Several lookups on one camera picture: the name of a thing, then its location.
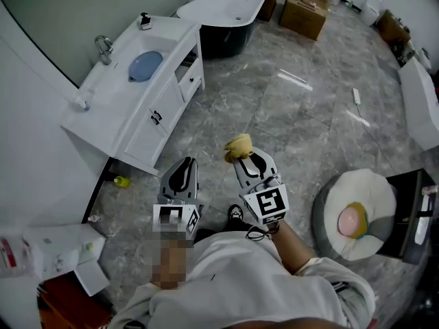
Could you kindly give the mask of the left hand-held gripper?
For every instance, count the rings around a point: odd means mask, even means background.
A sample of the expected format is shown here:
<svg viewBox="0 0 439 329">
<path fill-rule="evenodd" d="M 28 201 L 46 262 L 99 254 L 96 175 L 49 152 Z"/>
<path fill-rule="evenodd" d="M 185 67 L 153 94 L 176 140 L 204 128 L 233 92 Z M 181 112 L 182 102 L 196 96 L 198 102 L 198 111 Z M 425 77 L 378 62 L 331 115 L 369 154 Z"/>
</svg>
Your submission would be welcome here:
<svg viewBox="0 0 439 329">
<path fill-rule="evenodd" d="M 153 205 L 152 231 L 165 240 L 193 240 L 204 205 L 197 200 L 198 163 L 187 156 L 163 175 Z"/>
</svg>

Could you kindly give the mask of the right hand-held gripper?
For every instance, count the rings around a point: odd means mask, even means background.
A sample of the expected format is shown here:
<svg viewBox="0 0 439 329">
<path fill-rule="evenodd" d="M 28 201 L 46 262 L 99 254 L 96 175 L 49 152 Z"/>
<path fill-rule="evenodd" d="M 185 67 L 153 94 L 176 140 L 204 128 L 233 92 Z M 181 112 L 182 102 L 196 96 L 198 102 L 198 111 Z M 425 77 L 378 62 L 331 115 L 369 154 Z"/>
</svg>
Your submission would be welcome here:
<svg viewBox="0 0 439 329">
<path fill-rule="evenodd" d="M 287 189 L 271 155 L 254 147 L 251 156 L 233 158 L 233 167 L 242 187 L 239 196 L 257 223 L 267 226 L 284 219 Z"/>
</svg>

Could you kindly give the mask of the yellow sponge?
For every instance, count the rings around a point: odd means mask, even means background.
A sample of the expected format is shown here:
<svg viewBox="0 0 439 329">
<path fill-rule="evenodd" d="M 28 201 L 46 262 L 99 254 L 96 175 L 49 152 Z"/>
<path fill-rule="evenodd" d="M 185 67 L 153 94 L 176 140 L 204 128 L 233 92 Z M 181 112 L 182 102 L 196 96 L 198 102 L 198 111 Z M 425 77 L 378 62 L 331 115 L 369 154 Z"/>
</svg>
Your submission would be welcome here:
<svg viewBox="0 0 439 329">
<path fill-rule="evenodd" d="M 224 160 L 232 164 L 233 159 L 246 159 L 254 153 L 252 140 L 249 134 L 240 134 L 232 138 L 224 146 L 225 154 Z"/>
</svg>

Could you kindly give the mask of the blue round bowl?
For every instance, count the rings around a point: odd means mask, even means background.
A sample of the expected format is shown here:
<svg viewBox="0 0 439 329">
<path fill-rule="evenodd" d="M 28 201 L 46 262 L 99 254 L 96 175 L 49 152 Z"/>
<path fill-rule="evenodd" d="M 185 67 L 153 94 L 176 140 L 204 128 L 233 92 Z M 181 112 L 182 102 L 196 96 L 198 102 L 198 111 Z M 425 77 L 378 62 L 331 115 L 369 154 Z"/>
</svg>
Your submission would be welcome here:
<svg viewBox="0 0 439 329">
<path fill-rule="evenodd" d="M 136 57 L 128 68 L 129 82 L 148 81 L 161 65 L 163 56 L 157 51 L 148 51 Z"/>
</svg>

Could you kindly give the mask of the person's right forearm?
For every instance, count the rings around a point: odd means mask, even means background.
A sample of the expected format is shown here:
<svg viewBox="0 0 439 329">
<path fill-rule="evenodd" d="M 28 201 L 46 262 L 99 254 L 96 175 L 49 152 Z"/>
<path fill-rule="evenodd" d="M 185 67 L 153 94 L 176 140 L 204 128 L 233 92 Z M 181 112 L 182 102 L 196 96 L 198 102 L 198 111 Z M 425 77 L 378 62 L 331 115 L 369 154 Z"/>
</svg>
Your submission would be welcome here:
<svg viewBox="0 0 439 329">
<path fill-rule="evenodd" d="M 271 240 L 281 258 L 284 268 L 292 275 L 301 272 L 302 269 L 317 265 L 321 259 L 308 247 L 302 239 L 281 220 L 273 231 Z"/>
</svg>

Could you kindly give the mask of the person's left forearm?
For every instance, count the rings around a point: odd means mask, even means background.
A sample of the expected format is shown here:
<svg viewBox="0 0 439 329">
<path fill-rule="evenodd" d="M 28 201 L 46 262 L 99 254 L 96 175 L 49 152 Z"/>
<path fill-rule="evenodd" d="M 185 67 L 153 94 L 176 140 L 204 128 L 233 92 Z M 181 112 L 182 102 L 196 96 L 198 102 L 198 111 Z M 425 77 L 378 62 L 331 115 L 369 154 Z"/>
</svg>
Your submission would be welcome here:
<svg viewBox="0 0 439 329">
<path fill-rule="evenodd" d="M 191 268 L 193 241 L 163 240 L 160 254 L 152 266 L 150 282 L 162 290 L 177 289 L 187 278 L 187 267 Z"/>
</svg>

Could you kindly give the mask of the white sink vanity cabinet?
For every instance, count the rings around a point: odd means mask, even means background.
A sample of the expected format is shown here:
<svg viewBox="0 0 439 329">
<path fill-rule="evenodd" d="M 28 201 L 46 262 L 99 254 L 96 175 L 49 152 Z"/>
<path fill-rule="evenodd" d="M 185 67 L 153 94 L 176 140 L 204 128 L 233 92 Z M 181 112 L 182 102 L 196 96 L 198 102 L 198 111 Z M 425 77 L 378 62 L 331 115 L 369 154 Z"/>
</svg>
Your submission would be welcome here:
<svg viewBox="0 0 439 329">
<path fill-rule="evenodd" d="M 152 175 L 154 165 L 197 90 L 205 87 L 200 24 L 153 16 L 141 30 L 136 19 L 113 43 L 111 64 L 98 62 L 76 96 L 89 94 L 91 106 L 72 105 L 61 125 L 82 140 Z M 163 61 L 145 82 L 129 82 L 131 62 L 148 51 Z"/>
</svg>

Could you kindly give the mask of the pink ball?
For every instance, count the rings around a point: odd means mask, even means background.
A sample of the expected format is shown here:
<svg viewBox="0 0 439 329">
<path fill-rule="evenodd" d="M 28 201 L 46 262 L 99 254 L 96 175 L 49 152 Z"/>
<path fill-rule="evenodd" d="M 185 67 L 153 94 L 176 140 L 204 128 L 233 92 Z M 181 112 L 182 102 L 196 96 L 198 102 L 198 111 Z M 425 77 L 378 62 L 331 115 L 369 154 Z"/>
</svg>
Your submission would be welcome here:
<svg viewBox="0 0 439 329">
<path fill-rule="evenodd" d="M 366 213 L 361 208 L 346 207 L 339 215 L 337 227 L 343 236 L 358 239 L 367 232 Z"/>
</svg>

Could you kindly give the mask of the person's white shirt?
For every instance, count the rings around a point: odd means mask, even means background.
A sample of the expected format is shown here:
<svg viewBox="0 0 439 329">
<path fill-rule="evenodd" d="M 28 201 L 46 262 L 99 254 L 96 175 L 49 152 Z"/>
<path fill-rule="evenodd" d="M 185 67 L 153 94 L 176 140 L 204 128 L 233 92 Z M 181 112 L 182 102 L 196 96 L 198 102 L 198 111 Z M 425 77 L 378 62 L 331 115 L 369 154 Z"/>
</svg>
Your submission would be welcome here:
<svg viewBox="0 0 439 329">
<path fill-rule="evenodd" d="M 375 311 L 371 286 L 329 258 L 295 275 L 283 266 L 269 239 L 244 232 L 217 233 L 194 245 L 193 266 L 174 290 L 137 288 L 110 329 L 137 321 L 145 329 L 221 329 L 247 321 L 313 317 L 366 329 Z M 332 282 L 347 282 L 336 293 Z"/>
</svg>

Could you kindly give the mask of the black cabinet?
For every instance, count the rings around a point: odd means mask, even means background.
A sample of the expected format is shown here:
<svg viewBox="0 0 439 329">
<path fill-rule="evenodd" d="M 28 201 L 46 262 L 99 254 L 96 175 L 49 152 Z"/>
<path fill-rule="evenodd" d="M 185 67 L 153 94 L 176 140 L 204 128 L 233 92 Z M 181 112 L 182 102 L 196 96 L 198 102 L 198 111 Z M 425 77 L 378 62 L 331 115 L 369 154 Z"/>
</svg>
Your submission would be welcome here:
<svg viewBox="0 0 439 329">
<path fill-rule="evenodd" d="M 396 196 L 396 210 L 389 237 L 377 252 L 417 265 L 429 240 L 435 217 L 436 182 L 424 169 L 417 169 L 387 178 Z"/>
</svg>

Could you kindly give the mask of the chrome faucet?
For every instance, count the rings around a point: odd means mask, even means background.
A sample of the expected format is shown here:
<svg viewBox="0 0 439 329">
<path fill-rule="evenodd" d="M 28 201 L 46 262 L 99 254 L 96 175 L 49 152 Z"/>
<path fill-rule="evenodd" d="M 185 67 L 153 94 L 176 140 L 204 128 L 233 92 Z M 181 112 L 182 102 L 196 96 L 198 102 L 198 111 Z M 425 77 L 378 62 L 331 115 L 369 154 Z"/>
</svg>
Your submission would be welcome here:
<svg viewBox="0 0 439 329">
<path fill-rule="evenodd" d="M 112 60 L 110 58 L 110 55 L 113 52 L 112 41 L 106 36 L 98 35 L 95 37 L 94 43 L 97 47 L 102 63 L 104 65 L 111 64 Z"/>
</svg>

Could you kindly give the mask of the white bathtub with black outside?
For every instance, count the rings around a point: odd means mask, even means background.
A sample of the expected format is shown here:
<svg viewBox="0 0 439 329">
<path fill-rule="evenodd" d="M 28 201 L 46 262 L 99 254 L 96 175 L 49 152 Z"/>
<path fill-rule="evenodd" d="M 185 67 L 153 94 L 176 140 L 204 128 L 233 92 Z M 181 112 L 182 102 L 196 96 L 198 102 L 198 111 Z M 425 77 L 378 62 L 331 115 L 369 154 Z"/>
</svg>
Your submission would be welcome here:
<svg viewBox="0 0 439 329">
<path fill-rule="evenodd" d="M 178 8 L 179 18 L 201 25 L 202 56 L 229 58 L 248 44 L 265 0 L 193 0 Z"/>
</svg>

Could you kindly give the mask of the large white cabinet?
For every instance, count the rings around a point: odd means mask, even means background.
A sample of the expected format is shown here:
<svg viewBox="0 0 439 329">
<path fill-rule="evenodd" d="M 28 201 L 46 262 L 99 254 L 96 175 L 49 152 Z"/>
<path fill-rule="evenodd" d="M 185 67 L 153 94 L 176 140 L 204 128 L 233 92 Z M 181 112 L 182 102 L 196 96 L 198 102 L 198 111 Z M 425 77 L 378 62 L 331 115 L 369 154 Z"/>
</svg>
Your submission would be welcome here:
<svg viewBox="0 0 439 329">
<path fill-rule="evenodd" d="M 399 77 L 409 135 L 423 151 L 439 146 L 439 101 L 430 75 L 411 58 L 399 70 Z"/>
</svg>

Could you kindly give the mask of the plastic bag with red label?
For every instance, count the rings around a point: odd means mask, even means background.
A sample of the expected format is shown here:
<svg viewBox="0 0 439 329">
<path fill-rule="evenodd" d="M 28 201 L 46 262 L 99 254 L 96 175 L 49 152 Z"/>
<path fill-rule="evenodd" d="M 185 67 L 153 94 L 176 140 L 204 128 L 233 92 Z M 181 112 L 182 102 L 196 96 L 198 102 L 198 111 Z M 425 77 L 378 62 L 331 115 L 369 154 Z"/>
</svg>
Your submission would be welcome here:
<svg viewBox="0 0 439 329">
<path fill-rule="evenodd" d="M 0 279 L 32 274 L 33 260 L 29 244 L 21 236 L 0 235 Z"/>
</svg>

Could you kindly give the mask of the white waste bin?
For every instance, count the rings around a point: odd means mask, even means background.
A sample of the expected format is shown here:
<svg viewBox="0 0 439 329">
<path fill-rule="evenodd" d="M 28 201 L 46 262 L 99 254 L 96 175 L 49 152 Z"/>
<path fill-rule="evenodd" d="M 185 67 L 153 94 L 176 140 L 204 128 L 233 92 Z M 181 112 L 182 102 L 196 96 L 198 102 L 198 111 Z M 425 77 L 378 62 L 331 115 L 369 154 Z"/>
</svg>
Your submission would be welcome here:
<svg viewBox="0 0 439 329">
<path fill-rule="evenodd" d="M 360 12 L 361 21 L 367 25 L 373 25 L 379 18 L 383 0 L 366 0 Z"/>
</svg>

